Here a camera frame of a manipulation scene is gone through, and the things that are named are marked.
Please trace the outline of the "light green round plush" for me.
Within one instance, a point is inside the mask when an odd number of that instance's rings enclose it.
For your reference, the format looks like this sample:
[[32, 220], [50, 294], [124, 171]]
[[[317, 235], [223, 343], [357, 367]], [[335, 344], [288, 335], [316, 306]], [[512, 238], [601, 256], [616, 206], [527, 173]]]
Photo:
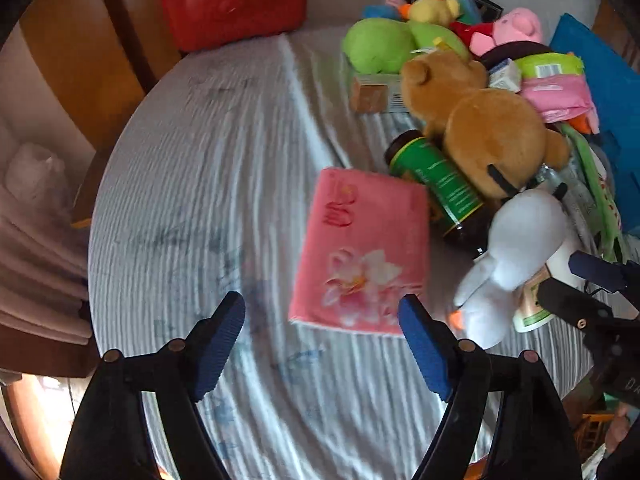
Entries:
[[343, 54], [357, 73], [398, 74], [410, 58], [434, 49], [450, 49], [462, 60], [472, 58], [449, 28], [389, 18], [364, 18], [352, 25], [342, 41]]

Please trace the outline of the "pink tissue pack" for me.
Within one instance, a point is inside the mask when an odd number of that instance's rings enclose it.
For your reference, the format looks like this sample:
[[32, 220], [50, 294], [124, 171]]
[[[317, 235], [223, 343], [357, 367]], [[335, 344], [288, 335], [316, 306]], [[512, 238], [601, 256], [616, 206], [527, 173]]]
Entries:
[[326, 330], [398, 336], [400, 300], [424, 297], [429, 266], [425, 186], [356, 169], [323, 169], [288, 318]]

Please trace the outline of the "white goose plush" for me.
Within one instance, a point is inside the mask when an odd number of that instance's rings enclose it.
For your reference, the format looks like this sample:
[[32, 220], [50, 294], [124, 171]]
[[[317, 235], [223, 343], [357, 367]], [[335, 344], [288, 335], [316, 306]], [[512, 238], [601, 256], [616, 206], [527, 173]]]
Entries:
[[540, 188], [521, 192], [494, 215], [487, 252], [458, 285], [454, 326], [485, 350], [500, 344], [513, 325], [525, 283], [552, 259], [562, 272], [559, 278], [575, 284], [568, 258], [581, 247], [559, 200]]

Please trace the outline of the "blue plastic crate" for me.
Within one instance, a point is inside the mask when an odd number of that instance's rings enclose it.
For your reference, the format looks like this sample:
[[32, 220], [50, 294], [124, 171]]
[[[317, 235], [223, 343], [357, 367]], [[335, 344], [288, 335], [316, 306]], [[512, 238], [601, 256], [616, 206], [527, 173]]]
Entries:
[[600, 118], [600, 145], [613, 170], [623, 231], [639, 234], [639, 75], [573, 15], [563, 14], [550, 41], [556, 52], [573, 52]]

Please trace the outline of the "pink curtain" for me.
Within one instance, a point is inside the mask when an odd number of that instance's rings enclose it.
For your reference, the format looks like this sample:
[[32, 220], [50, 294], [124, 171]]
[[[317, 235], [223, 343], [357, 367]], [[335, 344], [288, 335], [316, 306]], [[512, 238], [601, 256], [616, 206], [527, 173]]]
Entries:
[[1, 189], [1, 325], [84, 346], [91, 323], [84, 236]]

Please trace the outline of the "pink pig plush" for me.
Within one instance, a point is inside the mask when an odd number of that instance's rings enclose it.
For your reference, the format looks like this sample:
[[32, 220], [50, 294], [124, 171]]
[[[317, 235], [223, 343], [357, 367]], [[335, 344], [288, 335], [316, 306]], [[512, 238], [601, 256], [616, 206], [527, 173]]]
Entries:
[[513, 9], [494, 22], [476, 25], [452, 22], [449, 28], [478, 58], [509, 42], [531, 41], [541, 44], [544, 40], [540, 19], [532, 10], [526, 8]]

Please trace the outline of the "green label dark bottle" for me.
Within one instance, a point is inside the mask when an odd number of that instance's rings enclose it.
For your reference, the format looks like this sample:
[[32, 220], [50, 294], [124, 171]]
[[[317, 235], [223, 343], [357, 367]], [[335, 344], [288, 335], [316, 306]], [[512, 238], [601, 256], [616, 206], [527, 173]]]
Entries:
[[447, 243], [474, 257], [486, 252], [490, 212], [484, 200], [421, 131], [396, 136], [384, 158], [392, 176], [427, 188], [431, 220]]

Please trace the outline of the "green pink wipes pack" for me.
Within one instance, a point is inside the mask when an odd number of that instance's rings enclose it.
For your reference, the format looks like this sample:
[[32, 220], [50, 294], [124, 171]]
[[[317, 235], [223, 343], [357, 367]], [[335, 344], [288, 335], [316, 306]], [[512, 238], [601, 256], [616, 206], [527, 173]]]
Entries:
[[599, 133], [600, 120], [585, 75], [585, 65], [573, 53], [548, 52], [519, 58], [520, 95], [546, 124], [568, 122], [581, 133]]

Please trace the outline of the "brown white small box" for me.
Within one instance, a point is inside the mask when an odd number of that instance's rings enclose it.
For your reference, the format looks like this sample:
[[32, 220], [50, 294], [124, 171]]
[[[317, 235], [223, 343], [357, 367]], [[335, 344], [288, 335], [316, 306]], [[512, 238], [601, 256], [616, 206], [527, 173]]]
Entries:
[[395, 74], [352, 76], [349, 105], [359, 114], [408, 112], [400, 93], [400, 76]]

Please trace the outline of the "yellow duck plush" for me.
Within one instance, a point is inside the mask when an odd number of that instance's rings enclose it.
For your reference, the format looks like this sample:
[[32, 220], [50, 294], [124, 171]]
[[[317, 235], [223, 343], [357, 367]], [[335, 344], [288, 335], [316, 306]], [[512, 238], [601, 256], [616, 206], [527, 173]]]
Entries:
[[416, 0], [401, 6], [399, 13], [406, 21], [448, 27], [460, 18], [462, 7], [459, 0]]

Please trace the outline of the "brown teddy bear plush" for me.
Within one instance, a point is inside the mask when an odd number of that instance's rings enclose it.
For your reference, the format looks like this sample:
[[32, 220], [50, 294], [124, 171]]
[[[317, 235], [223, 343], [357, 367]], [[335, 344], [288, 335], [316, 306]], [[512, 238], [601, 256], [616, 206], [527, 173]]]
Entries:
[[570, 161], [567, 140], [532, 104], [490, 88], [483, 64], [454, 51], [410, 58], [400, 70], [400, 93], [411, 115], [424, 122], [424, 136], [490, 200], [516, 194], [541, 166], [561, 170]]

